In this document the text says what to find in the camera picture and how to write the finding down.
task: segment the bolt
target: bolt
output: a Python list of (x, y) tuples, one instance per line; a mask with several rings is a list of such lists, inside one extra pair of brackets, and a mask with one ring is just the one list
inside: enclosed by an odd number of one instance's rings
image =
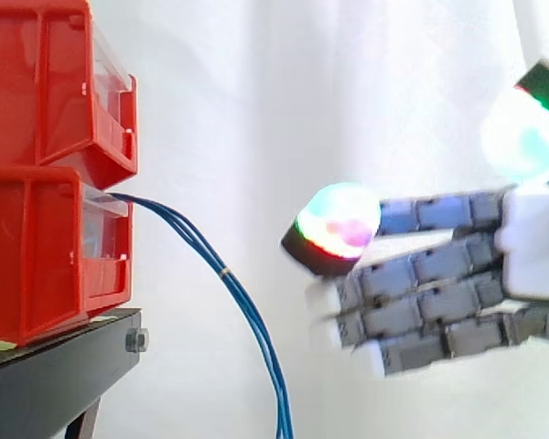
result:
[(148, 350), (148, 329), (133, 327), (126, 334), (126, 350), (134, 354)]

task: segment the green light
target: green light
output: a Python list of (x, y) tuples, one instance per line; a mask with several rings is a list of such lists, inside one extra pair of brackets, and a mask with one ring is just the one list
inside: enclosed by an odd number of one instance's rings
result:
[(346, 259), (360, 258), (381, 221), (379, 200), (354, 183), (321, 189), (296, 218), (308, 241), (324, 252)]
[(511, 181), (549, 181), (549, 111), (528, 92), (501, 96), (482, 127), (490, 164)]

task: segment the black metal stand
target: black metal stand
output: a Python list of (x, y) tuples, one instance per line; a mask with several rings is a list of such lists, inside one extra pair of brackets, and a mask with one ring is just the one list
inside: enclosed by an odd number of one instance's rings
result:
[(100, 398), (140, 357), (127, 348), (127, 336), (140, 330), (140, 310), (106, 317), (0, 353), (0, 439), (48, 439), (66, 428), (66, 438), (92, 437)]

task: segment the blue cable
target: blue cable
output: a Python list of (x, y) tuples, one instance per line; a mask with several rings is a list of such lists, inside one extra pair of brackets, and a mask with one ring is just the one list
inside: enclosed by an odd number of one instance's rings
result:
[(199, 229), (187, 217), (174, 209), (149, 199), (125, 194), (112, 195), (123, 201), (133, 202), (155, 212), (206, 261), (215, 273), (220, 276), (246, 317), (246, 320), (256, 337), (259, 348), (263, 354), (264, 362), (266, 363), (266, 367), (273, 382), (278, 406), (276, 438), (293, 439), (294, 434), (288, 393), (286, 390), (285, 378), (275, 353), (275, 348), (273, 347), (272, 340), (268, 334), (266, 324), (240, 281), (230, 271), (219, 254), (211, 247), (210, 243), (205, 239)]

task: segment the white backdrop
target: white backdrop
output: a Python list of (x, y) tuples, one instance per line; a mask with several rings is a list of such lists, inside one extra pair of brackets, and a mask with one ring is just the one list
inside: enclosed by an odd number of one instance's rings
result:
[[(549, 0), (537, 14), (523, 0), (516, 14), (511, 0), (92, 2), (139, 79), (140, 173), (122, 189), (188, 214), (243, 280), (297, 438), (549, 438), (549, 345), (366, 380), (310, 348), (309, 276), (278, 248), (331, 182), (382, 197), (500, 185), (479, 124), (549, 49)], [(105, 397), (96, 437), (273, 438), (275, 397), (226, 290), (159, 219), (139, 210), (135, 227), (132, 305), (151, 347)]]

